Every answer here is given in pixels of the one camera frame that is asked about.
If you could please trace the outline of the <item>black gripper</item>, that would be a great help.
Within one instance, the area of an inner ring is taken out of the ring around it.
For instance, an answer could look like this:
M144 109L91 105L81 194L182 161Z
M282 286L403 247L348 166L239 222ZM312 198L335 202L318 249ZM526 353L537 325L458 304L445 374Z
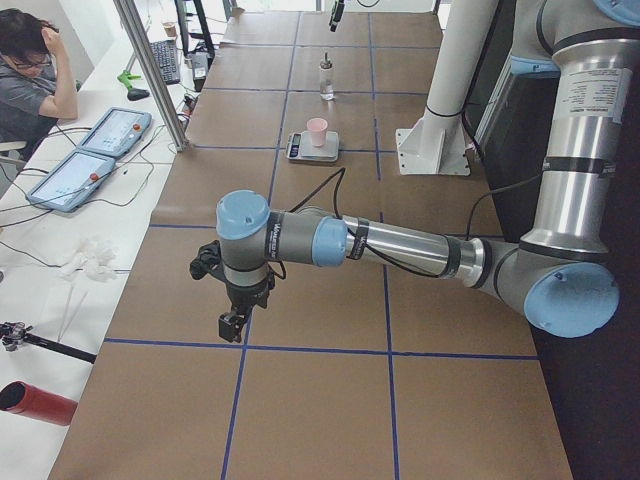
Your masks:
M331 14L329 17L329 29L331 32L335 32L339 22L342 19L345 8L344 0L335 0L331 9Z
M225 269L224 273L231 311L219 317L218 334L226 342L241 343L247 316L255 306L267 308L270 291L275 287L275 275L271 269Z

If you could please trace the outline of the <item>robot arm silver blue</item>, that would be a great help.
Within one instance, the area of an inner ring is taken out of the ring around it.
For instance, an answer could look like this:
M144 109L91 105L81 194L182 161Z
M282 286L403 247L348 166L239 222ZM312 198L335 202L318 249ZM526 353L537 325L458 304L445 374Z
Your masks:
M552 335L605 325L619 290L600 226L629 87L639 63L635 1L521 1L511 50L516 75L559 80L533 227L517 243L457 239L308 206L270 208L250 190L217 204L218 237L190 266L224 283L231 303L220 336L238 342L275 285L273 264L334 267L347 259L456 278Z

